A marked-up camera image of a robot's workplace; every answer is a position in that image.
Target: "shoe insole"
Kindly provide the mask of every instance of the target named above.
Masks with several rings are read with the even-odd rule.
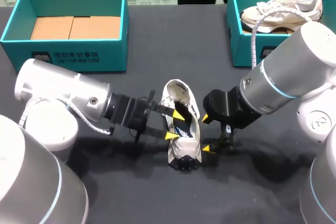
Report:
[[[180,102],[175,102],[175,110],[184,118],[184,121],[176,118],[173,119],[173,124],[177,134],[183,137],[193,137],[190,132],[193,116],[190,114],[187,106]]]

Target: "shoelace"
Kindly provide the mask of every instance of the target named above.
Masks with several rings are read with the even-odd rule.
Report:
[[[266,2],[257,2],[257,9],[261,14],[264,14],[265,12],[276,8],[281,7],[282,5],[279,3],[276,3],[278,0],[270,0],[267,3]]]

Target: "shoe box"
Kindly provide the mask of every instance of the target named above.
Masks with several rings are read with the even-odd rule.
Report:
[[[0,43],[16,71],[29,58],[75,72],[125,71],[127,0],[17,0]]]
[[[257,2],[269,0],[228,0],[226,9],[227,30],[230,40],[234,67],[251,67],[251,33],[243,30],[239,14]],[[336,33],[336,0],[322,0],[323,14],[320,22]],[[293,31],[277,29],[271,34],[257,34],[256,54],[257,63],[267,57]]]

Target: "cable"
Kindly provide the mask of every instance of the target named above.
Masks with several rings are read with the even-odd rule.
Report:
[[[252,69],[254,69],[257,66],[257,56],[256,56],[256,36],[257,36],[257,31],[258,27],[260,24],[267,18],[268,16],[274,14],[274,13],[292,13],[297,15],[298,17],[301,17],[304,19],[306,22],[311,21],[309,17],[307,17],[303,12],[293,9],[293,8],[285,8],[285,7],[280,7],[280,8],[274,8],[269,10],[268,12],[264,13],[260,19],[256,22],[254,25],[254,28],[252,30],[251,34],[251,59],[252,59]]]
[[[98,127],[94,126],[92,123],[90,123],[89,120],[83,115],[83,113],[72,102],[70,102],[68,99],[65,99],[65,98],[53,98],[53,99],[60,100],[60,101],[64,102],[65,104],[69,105],[70,108],[72,108],[72,110],[79,116],[79,118],[81,118],[85,122],[85,124],[90,129],[92,129],[93,131],[96,131],[96,132],[104,134],[104,135],[110,135],[110,131],[109,130],[98,128]],[[25,122],[27,120],[30,108],[33,105],[37,104],[38,102],[40,102],[42,100],[52,100],[52,99],[35,98],[34,100],[32,100],[28,104],[28,106],[26,107],[26,109],[23,111],[23,114],[22,114],[22,116],[20,118],[20,121],[19,121],[19,126],[21,126],[21,127],[24,126],[24,124],[25,124]]]

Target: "shoe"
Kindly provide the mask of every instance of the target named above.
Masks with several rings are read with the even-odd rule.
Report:
[[[180,137],[170,140],[168,163],[174,169],[197,169],[202,162],[199,145],[199,110],[193,92],[183,81],[170,80],[163,89],[161,104],[175,109],[184,121],[163,115],[169,131]]]
[[[322,16],[322,0],[270,0],[258,2],[257,6],[249,7],[240,13],[243,29],[252,31],[257,20],[273,8],[293,8],[305,13],[312,21],[319,21]],[[275,13],[268,16],[258,27],[260,33],[270,33],[277,28],[299,29],[305,21],[292,13]]]

